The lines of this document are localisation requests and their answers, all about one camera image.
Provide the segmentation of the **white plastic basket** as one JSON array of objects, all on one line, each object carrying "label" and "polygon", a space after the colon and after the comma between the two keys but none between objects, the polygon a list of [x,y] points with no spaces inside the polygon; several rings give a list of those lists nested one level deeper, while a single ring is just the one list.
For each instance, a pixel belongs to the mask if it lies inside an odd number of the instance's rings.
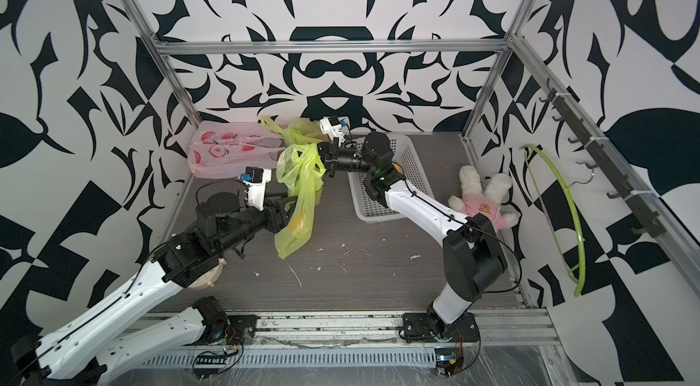
[{"label": "white plastic basket", "polygon": [[[422,193],[434,198],[428,176],[423,168],[417,150],[411,139],[402,134],[388,134],[391,149],[394,153],[393,161],[404,169],[404,175]],[[357,217],[367,224],[377,224],[403,219],[401,214],[391,211],[372,200],[364,188],[363,173],[348,173],[351,196]]]}]

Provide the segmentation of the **green avocado plastic bag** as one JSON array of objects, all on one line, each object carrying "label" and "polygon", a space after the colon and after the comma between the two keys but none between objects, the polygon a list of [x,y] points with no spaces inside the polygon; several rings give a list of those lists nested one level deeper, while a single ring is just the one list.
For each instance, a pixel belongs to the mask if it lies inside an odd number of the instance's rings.
[{"label": "green avocado plastic bag", "polygon": [[287,226],[275,235],[279,258],[288,258],[310,240],[325,173],[317,143],[294,144],[280,155],[276,180],[287,187],[288,196],[295,197],[296,201]]}]

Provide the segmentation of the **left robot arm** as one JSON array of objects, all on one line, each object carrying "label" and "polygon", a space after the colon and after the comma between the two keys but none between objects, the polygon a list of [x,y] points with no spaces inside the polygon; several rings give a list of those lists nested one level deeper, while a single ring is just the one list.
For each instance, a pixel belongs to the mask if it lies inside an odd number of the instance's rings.
[{"label": "left robot arm", "polygon": [[126,329],[164,300],[214,275],[224,254],[267,230],[289,224],[296,199],[286,194],[243,205],[221,192],[197,205],[196,219],[149,254],[125,284],[43,337],[28,335],[11,349],[18,373],[13,385],[103,385],[161,352],[193,343],[229,340],[235,331],[216,298],[203,297],[174,318],[124,336]]}]

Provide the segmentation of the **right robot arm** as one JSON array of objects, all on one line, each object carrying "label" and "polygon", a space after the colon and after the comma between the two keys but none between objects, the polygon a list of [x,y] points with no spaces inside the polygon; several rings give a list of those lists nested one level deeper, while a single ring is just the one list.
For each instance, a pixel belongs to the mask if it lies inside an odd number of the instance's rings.
[{"label": "right robot arm", "polygon": [[468,216],[450,209],[422,193],[394,162],[386,134],[368,134],[358,149],[344,147],[335,138],[319,143],[318,152],[329,175],[362,174],[370,199],[401,214],[441,246],[446,285],[428,308],[437,332],[460,322],[508,269],[492,222],[483,215]]}]

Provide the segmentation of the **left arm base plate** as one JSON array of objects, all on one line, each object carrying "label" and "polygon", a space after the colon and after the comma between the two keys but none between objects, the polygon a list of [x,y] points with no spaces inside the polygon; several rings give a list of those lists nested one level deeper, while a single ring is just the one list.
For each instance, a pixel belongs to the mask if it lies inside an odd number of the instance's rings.
[{"label": "left arm base plate", "polygon": [[217,309],[198,309],[198,313],[203,314],[202,335],[193,342],[186,343],[186,346],[246,343],[255,337],[260,318],[257,315],[229,315]]}]

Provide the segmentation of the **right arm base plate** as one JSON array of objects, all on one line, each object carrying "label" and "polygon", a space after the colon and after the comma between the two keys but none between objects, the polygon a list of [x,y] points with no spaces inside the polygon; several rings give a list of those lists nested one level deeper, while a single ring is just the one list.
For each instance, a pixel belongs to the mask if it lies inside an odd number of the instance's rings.
[{"label": "right arm base plate", "polygon": [[481,332],[472,313],[463,313],[456,322],[446,324],[435,313],[405,313],[398,329],[406,342],[478,342]]}]

